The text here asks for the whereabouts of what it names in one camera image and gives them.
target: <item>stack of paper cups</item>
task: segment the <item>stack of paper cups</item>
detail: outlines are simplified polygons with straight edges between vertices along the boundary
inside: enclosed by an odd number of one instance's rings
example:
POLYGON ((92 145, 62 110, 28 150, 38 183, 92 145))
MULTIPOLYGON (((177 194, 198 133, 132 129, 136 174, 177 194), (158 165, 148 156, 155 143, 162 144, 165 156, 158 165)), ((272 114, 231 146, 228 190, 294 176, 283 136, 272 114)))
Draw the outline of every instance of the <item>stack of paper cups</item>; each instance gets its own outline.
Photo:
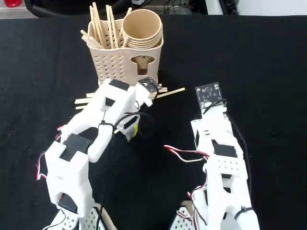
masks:
POLYGON ((126 15, 122 24, 124 44, 135 49, 150 49, 159 45, 163 28, 160 17, 150 10, 135 10, 126 15))

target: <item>black tabletop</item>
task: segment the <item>black tabletop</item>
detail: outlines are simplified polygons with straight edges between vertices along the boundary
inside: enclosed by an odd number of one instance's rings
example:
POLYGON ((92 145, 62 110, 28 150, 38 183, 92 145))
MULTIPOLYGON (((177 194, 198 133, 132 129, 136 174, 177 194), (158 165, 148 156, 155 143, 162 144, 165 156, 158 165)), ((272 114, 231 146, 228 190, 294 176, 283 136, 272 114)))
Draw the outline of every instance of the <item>black tabletop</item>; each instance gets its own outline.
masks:
MULTIPOLYGON (((150 139, 118 134, 90 164, 93 196, 118 229, 167 229, 186 192, 203 182, 202 163, 185 164, 163 144, 194 147, 194 87, 218 81, 249 147, 252 203, 262 230, 304 220, 307 17, 162 16, 159 80, 185 92, 158 99, 150 139)), ((39 230, 55 216, 35 164, 76 114, 73 101, 97 88, 80 38, 88 18, 1 20, 1 229, 39 230)))

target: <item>yellow component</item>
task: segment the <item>yellow component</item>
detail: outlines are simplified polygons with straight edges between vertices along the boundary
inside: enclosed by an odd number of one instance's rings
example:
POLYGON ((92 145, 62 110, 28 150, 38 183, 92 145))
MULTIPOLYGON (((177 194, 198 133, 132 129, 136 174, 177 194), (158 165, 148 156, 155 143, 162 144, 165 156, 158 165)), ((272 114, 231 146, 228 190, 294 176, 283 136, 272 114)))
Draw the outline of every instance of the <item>yellow component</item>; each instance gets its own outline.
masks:
POLYGON ((138 125, 135 125, 135 126, 134 126, 134 133, 133 133, 132 138, 134 138, 134 137, 136 136, 137 133, 138 133, 138 125))

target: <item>utensil holder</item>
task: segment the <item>utensil holder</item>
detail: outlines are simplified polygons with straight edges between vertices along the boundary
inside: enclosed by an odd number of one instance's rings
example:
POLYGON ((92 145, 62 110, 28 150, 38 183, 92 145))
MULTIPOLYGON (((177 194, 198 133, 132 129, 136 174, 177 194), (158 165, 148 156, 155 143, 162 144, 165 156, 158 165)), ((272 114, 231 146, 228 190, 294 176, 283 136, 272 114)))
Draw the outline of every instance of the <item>utensil holder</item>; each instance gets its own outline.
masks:
MULTIPOLYGON (((123 19, 115 20, 116 32, 119 34, 123 19)), ((98 83, 103 83, 105 79, 117 79, 130 85, 136 85, 140 79, 152 77, 158 82, 158 69, 161 49, 164 43, 163 35, 161 41, 154 48, 150 49, 134 49, 134 48, 115 48, 109 49, 111 46, 107 21, 100 21, 106 39, 108 49, 96 49, 87 45, 90 49, 95 69, 98 75, 98 83), (138 56, 149 56, 151 60, 147 69, 138 69, 138 64, 132 59, 138 56)), ((93 36, 92 22, 88 25, 88 34, 93 36)), ((124 43, 123 37, 120 38, 120 46, 124 43)))

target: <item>robotic arm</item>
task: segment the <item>robotic arm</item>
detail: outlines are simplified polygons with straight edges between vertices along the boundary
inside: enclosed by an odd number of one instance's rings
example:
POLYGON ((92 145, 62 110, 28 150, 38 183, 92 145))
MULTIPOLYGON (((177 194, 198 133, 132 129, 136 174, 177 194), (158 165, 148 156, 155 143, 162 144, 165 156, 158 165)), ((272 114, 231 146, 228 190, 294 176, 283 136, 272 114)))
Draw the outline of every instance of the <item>robotic arm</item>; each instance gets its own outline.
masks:
POLYGON ((196 93, 201 119, 191 121, 191 125, 196 150, 206 153, 206 176, 204 184, 190 194, 194 214, 184 215, 179 209, 171 230, 183 219, 195 230, 259 230, 248 193, 243 151, 233 135, 219 84, 197 87, 196 93))
POLYGON ((60 142, 54 141, 45 153, 46 181, 51 202, 65 216, 76 219, 88 216, 94 206, 88 179, 89 162, 98 161, 115 128, 128 141, 136 135, 140 115, 133 113, 144 103, 152 105, 149 95, 155 88, 159 85, 151 78, 131 87, 122 81, 107 79, 90 103, 61 128, 60 142), (91 127, 98 129, 93 143, 78 135, 91 127))

